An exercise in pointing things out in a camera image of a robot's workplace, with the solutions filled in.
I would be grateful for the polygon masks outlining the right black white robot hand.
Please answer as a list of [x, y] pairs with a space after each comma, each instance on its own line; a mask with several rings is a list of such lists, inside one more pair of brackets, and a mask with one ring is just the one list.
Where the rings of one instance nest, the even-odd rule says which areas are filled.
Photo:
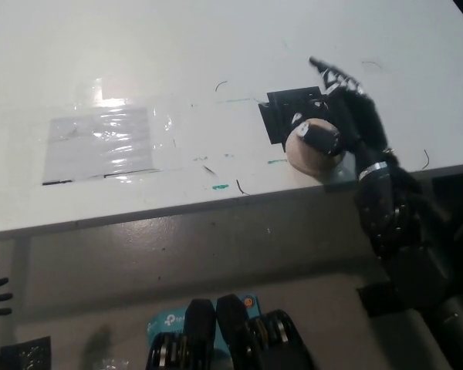
[[388, 148], [386, 133], [375, 102], [361, 82], [314, 56], [309, 58], [309, 64], [323, 81], [321, 102], [327, 105], [328, 123], [333, 128], [322, 128], [298, 112], [292, 118], [292, 133], [321, 154], [335, 156], [343, 151], [352, 154], [359, 178], [384, 168], [384, 151]]

